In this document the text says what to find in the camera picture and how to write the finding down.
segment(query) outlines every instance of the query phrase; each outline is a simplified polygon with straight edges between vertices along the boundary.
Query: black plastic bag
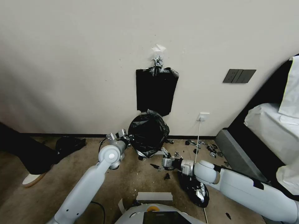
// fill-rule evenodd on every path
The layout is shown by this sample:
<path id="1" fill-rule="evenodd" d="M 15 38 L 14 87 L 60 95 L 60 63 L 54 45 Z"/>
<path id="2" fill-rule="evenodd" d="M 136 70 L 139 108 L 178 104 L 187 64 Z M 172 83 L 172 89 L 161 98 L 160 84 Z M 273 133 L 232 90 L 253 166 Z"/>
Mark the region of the black plastic bag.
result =
<path id="1" fill-rule="evenodd" d="M 80 150 L 86 145 L 86 139 L 78 139 L 74 137 L 61 137 L 57 140 L 55 150 L 57 151 L 56 164 L 60 160 L 72 154 L 75 151 Z"/>
<path id="2" fill-rule="evenodd" d="M 154 66 L 136 70 L 137 110 L 156 111 L 161 116 L 170 113 L 178 73 L 171 68 Z"/>
<path id="3" fill-rule="evenodd" d="M 190 200 L 198 207 L 206 208 L 209 204 L 210 196 L 207 187 L 199 182 L 194 176 L 186 176 L 181 172 L 178 172 L 178 180 L 181 188 L 188 194 Z"/>
<path id="4" fill-rule="evenodd" d="M 159 151 L 169 134 L 169 127 L 155 111 L 139 114 L 130 124 L 131 145 L 140 156 L 150 158 Z"/>

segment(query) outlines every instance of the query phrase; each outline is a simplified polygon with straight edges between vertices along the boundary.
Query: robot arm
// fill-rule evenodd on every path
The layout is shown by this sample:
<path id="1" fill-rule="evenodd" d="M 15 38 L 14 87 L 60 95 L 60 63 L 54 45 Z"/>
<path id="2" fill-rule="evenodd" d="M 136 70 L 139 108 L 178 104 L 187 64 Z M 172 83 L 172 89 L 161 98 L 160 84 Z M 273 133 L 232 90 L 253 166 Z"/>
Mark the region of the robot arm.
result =
<path id="1" fill-rule="evenodd" d="M 100 150 L 99 162 L 85 172 L 66 197 L 55 216 L 47 224 L 72 224 L 82 215 L 103 184 L 106 171 L 117 168 L 124 158 L 128 140 L 125 138 L 124 130 L 118 132 L 118 135 L 120 137 L 119 141 L 115 140 L 112 133 L 107 135 L 110 145 Z"/>
<path id="2" fill-rule="evenodd" d="M 174 159 L 172 163 L 169 160 L 173 158 L 164 157 L 162 165 L 173 166 L 185 175 L 194 175 L 198 181 L 262 216 L 274 221 L 298 222 L 299 202 L 288 198 L 276 188 L 204 160 L 194 165 L 192 160 Z"/>

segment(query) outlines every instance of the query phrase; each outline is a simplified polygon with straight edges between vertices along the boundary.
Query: floor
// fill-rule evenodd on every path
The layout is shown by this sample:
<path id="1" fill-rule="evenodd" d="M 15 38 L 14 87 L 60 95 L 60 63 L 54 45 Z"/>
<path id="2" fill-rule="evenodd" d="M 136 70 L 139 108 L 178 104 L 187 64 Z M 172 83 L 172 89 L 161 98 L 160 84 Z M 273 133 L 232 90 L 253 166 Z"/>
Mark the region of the floor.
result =
<path id="1" fill-rule="evenodd" d="M 54 148 L 57 138 L 35 137 Z M 30 188 L 23 188 L 21 183 L 27 176 L 23 164 L 15 156 L 0 152 L 0 223 L 46 223 L 53 217 L 60 205 L 81 178 L 84 172 L 97 162 L 99 141 L 101 138 L 87 138 L 87 146 L 64 158 L 54 165 L 44 178 Z M 184 140 L 174 140 L 174 144 L 165 143 L 164 147 L 173 155 L 175 151 L 184 159 L 194 159 L 192 145 L 186 146 Z M 197 160 L 206 160 L 217 165 L 224 165 L 225 158 L 213 158 L 202 146 Z M 106 210 L 106 223 L 114 223 L 121 215 L 118 202 L 123 199 L 124 207 L 129 208 L 138 192 L 171 192 L 173 206 L 189 215 L 206 222 L 202 208 L 194 205 L 181 190 L 176 171 L 158 171 L 150 163 L 161 165 L 162 155 L 150 159 L 138 160 L 136 152 L 129 148 L 119 169 L 106 173 L 104 184 L 94 197 Z M 164 180 L 166 173 L 170 179 Z M 264 224 L 263 218 L 230 200 L 217 190 L 208 186 L 210 202 L 206 208 L 209 224 Z M 103 213 L 94 204 L 89 205 L 77 223 L 102 223 Z"/>

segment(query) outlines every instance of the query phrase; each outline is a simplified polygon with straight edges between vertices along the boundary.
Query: person's leg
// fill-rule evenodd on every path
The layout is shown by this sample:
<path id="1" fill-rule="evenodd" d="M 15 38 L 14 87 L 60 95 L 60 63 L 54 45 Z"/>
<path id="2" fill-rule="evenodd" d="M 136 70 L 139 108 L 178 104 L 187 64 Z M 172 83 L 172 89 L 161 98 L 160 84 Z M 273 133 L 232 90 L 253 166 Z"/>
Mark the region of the person's leg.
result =
<path id="1" fill-rule="evenodd" d="M 55 164 L 57 152 L 0 123 L 0 150 L 20 158 L 30 175 L 25 186 L 37 182 Z"/>

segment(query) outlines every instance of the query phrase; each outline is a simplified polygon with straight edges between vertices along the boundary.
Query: gray light switch panel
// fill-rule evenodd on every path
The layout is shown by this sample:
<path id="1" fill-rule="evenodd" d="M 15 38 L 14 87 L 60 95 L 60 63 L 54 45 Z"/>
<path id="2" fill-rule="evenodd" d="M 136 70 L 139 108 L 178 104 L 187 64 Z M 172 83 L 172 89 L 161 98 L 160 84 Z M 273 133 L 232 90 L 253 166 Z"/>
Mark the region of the gray light switch panel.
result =
<path id="1" fill-rule="evenodd" d="M 240 77 L 240 75 L 241 75 L 242 72 L 243 72 L 243 69 L 239 69 L 238 70 L 238 72 L 237 72 L 236 76 L 234 77 L 232 83 L 236 83 L 237 82 L 237 80 L 239 79 L 239 77 Z"/>
<path id="2" fill-rule="evenodd" d="M 236 83 L 248 83 L 256 69 L 245 69 L 242 71 L 240 77 L 236 81 Z"/>
<path id="3" fill-rule="evenodd" d="M 228 70 L 227 75 L 225 76 L 223 83 L 231 83 L 236 76 L 238 69 L 230 69 Z"/>

